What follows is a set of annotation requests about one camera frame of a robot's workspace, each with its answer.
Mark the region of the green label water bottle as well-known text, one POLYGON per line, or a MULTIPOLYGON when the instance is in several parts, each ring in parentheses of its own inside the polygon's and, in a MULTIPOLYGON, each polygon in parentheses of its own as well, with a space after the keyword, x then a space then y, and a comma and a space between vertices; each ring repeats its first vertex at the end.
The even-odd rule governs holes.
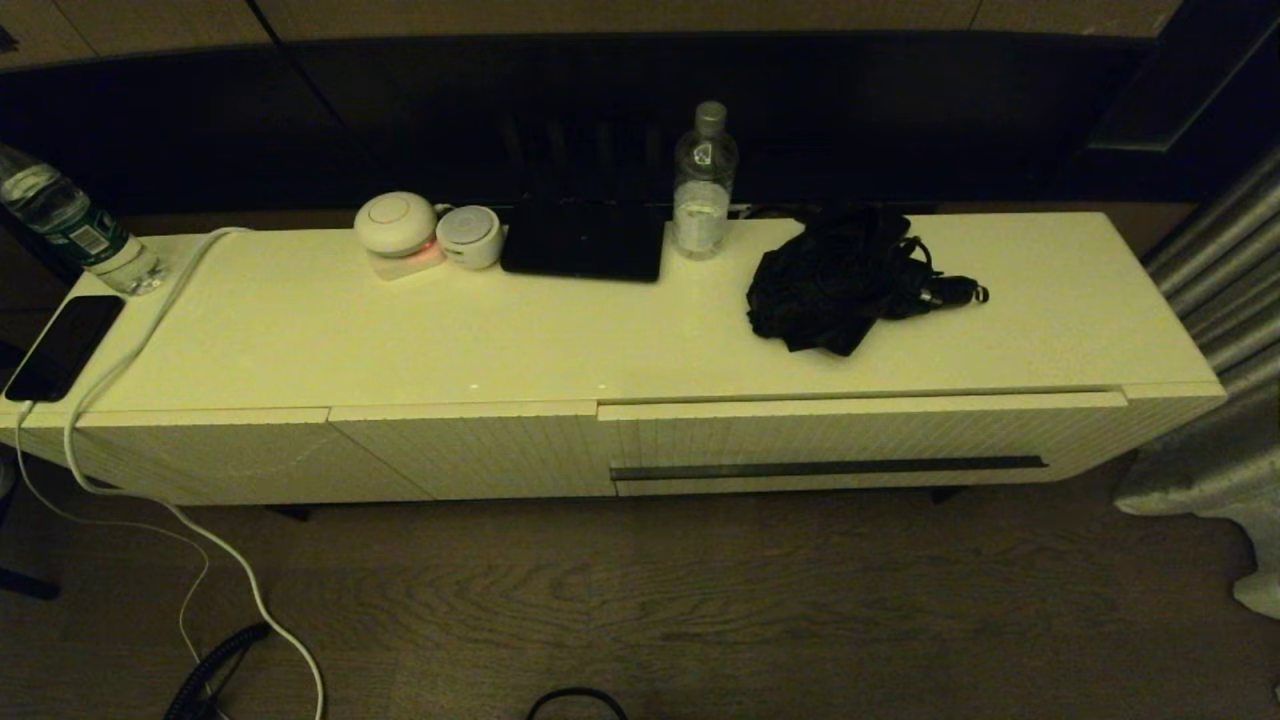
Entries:
POLYGON ((0 143, 0 204, 54 251, 110 290, 141 296, 166 270, 159 256, 60 170, 0 143))

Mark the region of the white base with pink light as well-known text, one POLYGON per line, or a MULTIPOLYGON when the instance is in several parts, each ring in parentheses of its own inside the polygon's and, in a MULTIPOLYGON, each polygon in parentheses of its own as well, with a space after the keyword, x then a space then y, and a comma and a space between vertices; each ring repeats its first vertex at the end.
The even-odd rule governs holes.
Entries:
POLYGON ((430 241, 399 256, 367 251, 366 259, 375 277, 384 282, 394 282, 444 264, 447 255, 438 242, 430 241))

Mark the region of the small white round speaker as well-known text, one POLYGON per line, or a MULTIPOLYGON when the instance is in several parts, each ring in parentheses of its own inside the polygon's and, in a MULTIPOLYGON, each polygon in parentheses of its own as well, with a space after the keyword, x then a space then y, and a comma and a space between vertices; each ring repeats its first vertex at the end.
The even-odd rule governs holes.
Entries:
POLYGON ((467 270, 485 270, 500 260, 506 231, 490 208, 454 208, 436 224, 436 241, 449 263, 467 270))

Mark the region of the clear plastic water bottle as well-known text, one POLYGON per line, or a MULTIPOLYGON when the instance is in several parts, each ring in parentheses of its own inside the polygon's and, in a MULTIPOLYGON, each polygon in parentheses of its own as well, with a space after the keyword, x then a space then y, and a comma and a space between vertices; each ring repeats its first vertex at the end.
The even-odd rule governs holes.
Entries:
POLYGON ((724 104, 700 102, 675 147, 672 243, 685 258, 713 258, 724 242, 740 163, 727 119, 724 104))

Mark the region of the black flat rectangular device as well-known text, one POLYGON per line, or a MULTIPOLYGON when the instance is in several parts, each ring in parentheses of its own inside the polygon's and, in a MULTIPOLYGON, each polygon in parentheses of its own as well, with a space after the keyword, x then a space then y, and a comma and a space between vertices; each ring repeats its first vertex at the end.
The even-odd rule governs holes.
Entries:
POLYGON ((639 202, 524 200, 509 215, 500 266, 525 275, 654 283, 664 220, 639 202))

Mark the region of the white dome shaped device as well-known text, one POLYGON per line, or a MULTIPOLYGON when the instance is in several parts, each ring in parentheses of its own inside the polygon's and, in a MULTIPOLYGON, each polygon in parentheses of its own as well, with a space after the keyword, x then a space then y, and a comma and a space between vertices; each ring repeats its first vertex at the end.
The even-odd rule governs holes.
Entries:
POLYGON ((403 258, 435 240, 439 213, 426 199, 404 191, 381 193, 357 211, 353 231, 366 251, 403 258))

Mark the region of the white ribbed cabinet door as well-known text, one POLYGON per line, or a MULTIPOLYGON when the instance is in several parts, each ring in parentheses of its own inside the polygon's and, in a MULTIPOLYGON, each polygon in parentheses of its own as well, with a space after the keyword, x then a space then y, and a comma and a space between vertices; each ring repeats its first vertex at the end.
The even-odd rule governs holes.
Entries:
POLYGON ((436 500, 617 495, 593 401, 347 406, 328 420, 436 500))
POLYGON ((91 411, 72 448, 87 480, 179 506, 425 502, 324 407, 91 411))

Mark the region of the black smartphone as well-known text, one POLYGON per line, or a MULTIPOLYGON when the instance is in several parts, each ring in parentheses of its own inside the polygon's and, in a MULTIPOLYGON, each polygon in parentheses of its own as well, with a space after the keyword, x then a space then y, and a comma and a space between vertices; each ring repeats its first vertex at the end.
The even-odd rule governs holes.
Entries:
POLYGON ((124 306, 115 295, 69 299, 18 366, 4 397, 18 404, 65 398, 124 306))

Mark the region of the white low cabinet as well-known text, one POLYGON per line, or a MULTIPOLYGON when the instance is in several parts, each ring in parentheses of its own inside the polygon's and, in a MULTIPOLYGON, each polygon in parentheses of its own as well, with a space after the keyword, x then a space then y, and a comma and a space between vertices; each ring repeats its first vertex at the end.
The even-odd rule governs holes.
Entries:
POLYGON ((351 231, 230 234, 186 287, 131 299, 74 389, 26 418, 22 443, 64 464, 67 413, 163 306, 145 350, 84 413, 1124 395, 1125 418, 1061 480, 1226 397, 1102 214, 914 217, 934 264, 991 299, 879 322, 849 357, 792 354, 749 324, 762 255, 799 231, 736 222, 721 255, 667 252, 652 284, 449 265, 384 282, 351 231))

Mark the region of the white cabinet drawer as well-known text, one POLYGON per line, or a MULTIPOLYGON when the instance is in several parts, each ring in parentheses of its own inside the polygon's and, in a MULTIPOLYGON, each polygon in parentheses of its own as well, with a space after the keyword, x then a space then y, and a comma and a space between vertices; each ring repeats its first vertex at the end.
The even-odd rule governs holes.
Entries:
POLYGON ((1130 405, 1117 391, 611 405, 622 496, 1053 482, 1130 405))

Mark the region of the black umbrella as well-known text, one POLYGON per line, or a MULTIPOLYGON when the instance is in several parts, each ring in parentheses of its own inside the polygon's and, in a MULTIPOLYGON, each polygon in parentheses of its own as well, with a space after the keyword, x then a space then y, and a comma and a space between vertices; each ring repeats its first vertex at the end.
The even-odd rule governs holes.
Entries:
POLYGON ((799 222, 799 234, 763 254, 746 292, 753 333, 791 352, 849 357, 878 322, 989 301, 979 281, 936 269, 904 214, 841 206, 799 222))

